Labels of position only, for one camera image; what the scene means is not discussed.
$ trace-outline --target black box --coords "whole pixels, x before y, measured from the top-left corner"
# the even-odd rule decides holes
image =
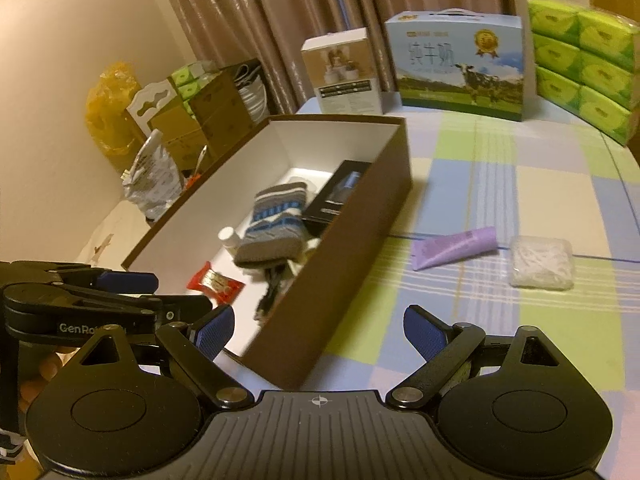
[[[370,165],[370,162],[360,160],[342,161],[318,196],[302,213],[302,221],[310,235],[322,235],[324,229],[340,214],[340,209]]]

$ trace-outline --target human hand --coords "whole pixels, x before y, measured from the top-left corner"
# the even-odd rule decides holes
[[[21,412],[26,413],[28,407],[35,400],[38,394],[47,384],[56,376],[60,368],[62,368],[62,359],[58,354],[69,354],[75,352],[76,348],[59,346],[56,352],[47,355],[38,366],[40,376],[35,379],[24,381],[20,384],[20,399],[18,399],[18,407]]]

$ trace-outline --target plaid tablecloth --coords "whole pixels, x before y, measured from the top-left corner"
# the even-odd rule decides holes
[[[491,334],[539,326],[613,414],[599,473],[640,478],[640,169],[630,152],[580,121],[395,115],[407,119],[414,188],[305,389],[374,388],[384,397],[424,363],[402,333],[412,303]],[[412,239],[484,226],[497,229],[497,255],[411,270]],[[510,287],[515,235],[569,240],[574,289]],[[268,387],[231,362],[223,367],[255,391]]]

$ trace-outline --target gray sock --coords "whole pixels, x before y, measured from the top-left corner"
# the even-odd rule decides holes
[[[269,187],[255,196],[251,223],[238,247],[238,267],[268,269],[295,260],[304,247],[306,184]]]

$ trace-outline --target yellow plastic bag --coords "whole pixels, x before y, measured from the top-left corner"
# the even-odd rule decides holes
[[[100,74],[86,99],[84,121],[89,133],[118,173],[131,167],[143,144],[126,110],[138,90],[132,67],[117,62]]]

